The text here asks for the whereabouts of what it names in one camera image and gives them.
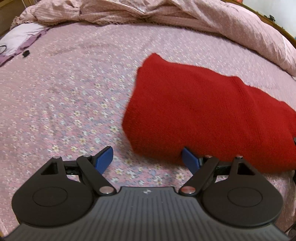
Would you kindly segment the red knit sweater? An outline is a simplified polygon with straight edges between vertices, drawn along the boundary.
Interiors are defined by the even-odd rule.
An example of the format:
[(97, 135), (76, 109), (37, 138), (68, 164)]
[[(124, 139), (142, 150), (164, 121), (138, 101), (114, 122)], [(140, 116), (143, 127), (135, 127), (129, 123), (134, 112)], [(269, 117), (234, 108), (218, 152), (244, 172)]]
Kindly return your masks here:
[(294, 170), (295, 111), (236, 76), (171, 63), (157, 54), (137, 71), (122, 129), (139, 155), (181, 163), (188, 148), (263, 173)]

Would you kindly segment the pink floral bed sheet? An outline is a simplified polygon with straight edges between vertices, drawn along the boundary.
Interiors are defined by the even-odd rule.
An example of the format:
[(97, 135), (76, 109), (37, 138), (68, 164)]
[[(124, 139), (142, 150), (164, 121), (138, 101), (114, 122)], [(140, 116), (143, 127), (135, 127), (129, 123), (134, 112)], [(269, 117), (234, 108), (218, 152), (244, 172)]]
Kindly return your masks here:
[(234, 75), (295, 107), (295, 80), (256, 53), (217, 35), (161, 25), (61, 25), (1, 68), (1, 232), (18, 222), (16, 190), (51, 157), (75, 160), (106, 146), (105, 177), (121, 186), (182, 186), (181, 166), (135, 155), (121, 129), (138, 67), (159, 54), (171, 62)]

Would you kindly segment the small black object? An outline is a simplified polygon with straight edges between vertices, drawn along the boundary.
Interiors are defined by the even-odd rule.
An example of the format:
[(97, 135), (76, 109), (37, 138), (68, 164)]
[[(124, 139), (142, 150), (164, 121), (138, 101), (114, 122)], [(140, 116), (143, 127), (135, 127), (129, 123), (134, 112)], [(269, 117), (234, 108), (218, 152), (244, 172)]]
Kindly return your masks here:
[(22, 56), (25, 58), (25, 57), (29, 56), (29, 54), (30, 54), (30, 51), (26, 50), (22, 53)]

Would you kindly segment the lavender pillow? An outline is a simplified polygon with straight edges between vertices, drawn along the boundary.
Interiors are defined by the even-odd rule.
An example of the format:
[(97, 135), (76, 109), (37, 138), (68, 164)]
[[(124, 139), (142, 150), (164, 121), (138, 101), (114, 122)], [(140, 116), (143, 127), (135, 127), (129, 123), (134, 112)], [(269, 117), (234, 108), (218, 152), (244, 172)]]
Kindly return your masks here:
[(20, 24), (1, 38), (1, 66), (30, 47), (50, 28), (39, 23)]

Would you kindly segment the pink floral duvet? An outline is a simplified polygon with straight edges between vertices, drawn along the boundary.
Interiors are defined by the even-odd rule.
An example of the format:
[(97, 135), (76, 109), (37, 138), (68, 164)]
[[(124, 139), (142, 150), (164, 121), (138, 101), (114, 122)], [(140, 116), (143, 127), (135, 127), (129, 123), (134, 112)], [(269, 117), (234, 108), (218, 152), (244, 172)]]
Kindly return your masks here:
[(24, 23), (155, 23), (210, 32), (256, 51), (295, 76), (295, 47), (249, 10), (223, 1), (40, 1), (14, 18)]

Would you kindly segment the wooden headboard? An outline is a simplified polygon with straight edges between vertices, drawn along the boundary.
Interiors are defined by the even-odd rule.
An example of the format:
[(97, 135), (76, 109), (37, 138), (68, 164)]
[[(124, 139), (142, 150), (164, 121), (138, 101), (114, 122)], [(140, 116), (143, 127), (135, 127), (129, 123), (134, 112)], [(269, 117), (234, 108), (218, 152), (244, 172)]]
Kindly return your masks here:
[(9, 31), (13, 19), (19, 16), (27, 7), (36, 4), (34, 0), (4, 0), (1, 1), (1, 36)]

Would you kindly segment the wooden bed side rail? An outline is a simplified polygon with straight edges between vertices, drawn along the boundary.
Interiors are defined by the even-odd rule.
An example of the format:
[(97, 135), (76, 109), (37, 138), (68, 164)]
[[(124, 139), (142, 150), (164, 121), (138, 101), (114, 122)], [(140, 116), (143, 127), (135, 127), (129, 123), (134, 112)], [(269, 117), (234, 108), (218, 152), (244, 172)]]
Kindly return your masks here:
[(233, 1), (233, 0), (222, 0), (225, 3), (232, 3), (235, 5), (238, 5), (240, 7), (245, 8), (246, 10), (254, 13), (255, 15), (257, 15), (260, 20), (270, 26), (272, 26), (274, 29), (276, 29), (278, 32), (280, 32), (284, 37), (287, 38), (287, 40), (294, 46), (294, 48), (296, 48), (296, 41), (295, 41), (295, 37), (293, 37), (290, 33), (288, 33), (283, 27), (279, 26), (276, 22), (275, 22), (275, 18), (270, 15), (270, 16), (266, 16), (266, 15), (262, 15), (259, 12), (251, 9), (250, 7), (244, 5), (242, 3), (242, 1)]

